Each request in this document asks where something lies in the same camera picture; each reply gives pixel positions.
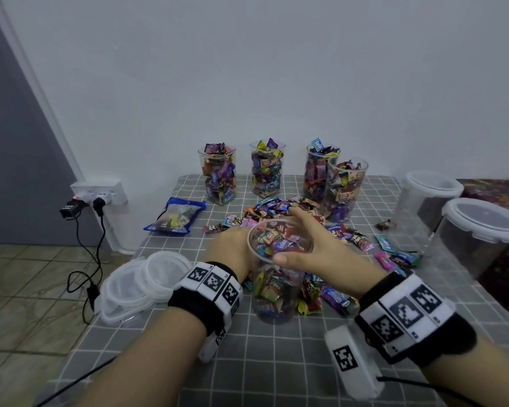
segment forearm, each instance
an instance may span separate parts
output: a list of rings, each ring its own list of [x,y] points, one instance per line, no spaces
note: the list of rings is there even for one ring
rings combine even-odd
[[[478,336],[466,354],[443,355],[422,369],[426,379],[469,397],[484,407],[509,407],[509,355]],[[468,405],[441,395],[449,406]]]
[[[172,405],[205,338],[199,319],[168,308],[98,376],[77,405]]]

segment right hand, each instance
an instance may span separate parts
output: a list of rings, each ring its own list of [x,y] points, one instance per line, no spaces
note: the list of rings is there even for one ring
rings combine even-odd
[[[289,208],[289,212],[312,237],[313,249],[311,253],[277,253],[273,256],[275,264],[316,274],[336,290],[356,298],[387,275],[383,269],[349,250],[311,214],[298,207]]]

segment left hand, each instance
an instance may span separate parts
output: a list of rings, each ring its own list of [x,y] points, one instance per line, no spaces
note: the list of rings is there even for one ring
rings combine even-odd
[[[230,267],[240,283],[245,280],[255,262],[247,245],[249,227],[231,227],[217,234],[207,246],[202,261],[217,261]]]

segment gray door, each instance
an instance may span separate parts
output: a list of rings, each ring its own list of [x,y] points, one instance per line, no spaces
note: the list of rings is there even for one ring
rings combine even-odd
[[[59,209],[75,176],[0,31],[0,243],[76,245],[75,222]],[[102,231],[93,213],[80,218],[83,243]]]

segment hand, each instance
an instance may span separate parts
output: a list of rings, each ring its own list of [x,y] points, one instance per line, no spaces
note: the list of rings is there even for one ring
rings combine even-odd
[[[255,262],[247,245],[249,230],[249,227],[231,227],[217,234],[207,246],[202,261],[218,261],[227,265],[242,283]]]
[[[311,235],[313,250],[311,253],[277,253],[273,256],[275,264],[314,273],[336,290],[356,298],[387,275],[383,269],[349,250],[311,214],[298,207],[289,208],[289,212]]]

